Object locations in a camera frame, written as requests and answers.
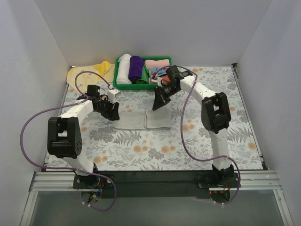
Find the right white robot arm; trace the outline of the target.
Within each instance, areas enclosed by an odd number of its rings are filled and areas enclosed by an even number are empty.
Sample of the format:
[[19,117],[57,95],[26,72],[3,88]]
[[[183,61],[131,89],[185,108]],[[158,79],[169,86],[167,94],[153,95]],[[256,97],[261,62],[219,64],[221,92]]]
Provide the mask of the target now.
[[231,114],[228,99],[225,93],[216,93],[197,81],[197,75],[189,70],[176,65],[167,67],[166,74],[169,82],[164,84],[158,82],[154,89],[155,99],[152,109],[157,110],[170,102],[170,97],[179,91],[188,93],[188,97],[193,97],[201,105],[201,122],[208,131],[213,157],[212,171],[205,181],[222,186],[230,182],[234,177],[234,162],[229,157],[227,132]]

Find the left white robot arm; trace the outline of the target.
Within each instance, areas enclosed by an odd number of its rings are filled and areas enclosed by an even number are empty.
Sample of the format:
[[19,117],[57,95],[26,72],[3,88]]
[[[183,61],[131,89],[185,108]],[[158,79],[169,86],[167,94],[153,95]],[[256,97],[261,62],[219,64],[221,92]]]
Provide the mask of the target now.
[[97,85],[88,85],[87,92],[77,98],[75,105],[48,120],[48,153],[67,162],[79,175],[96,171],[96,165],[82,152],[82,121],[93,112],[110,121],[119,120],[119,103],[116,102],[119,91],[110,89],[101,95],[100,89]]

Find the grey towel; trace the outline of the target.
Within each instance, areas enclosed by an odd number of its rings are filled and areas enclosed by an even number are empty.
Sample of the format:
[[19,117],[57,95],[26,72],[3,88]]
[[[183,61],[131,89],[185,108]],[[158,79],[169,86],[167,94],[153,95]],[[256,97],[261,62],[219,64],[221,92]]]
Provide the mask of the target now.
[[159,108],[155,111],[121,112],[120,119],[112,123],[115,130],[165,130],[171,129],[171,111]]

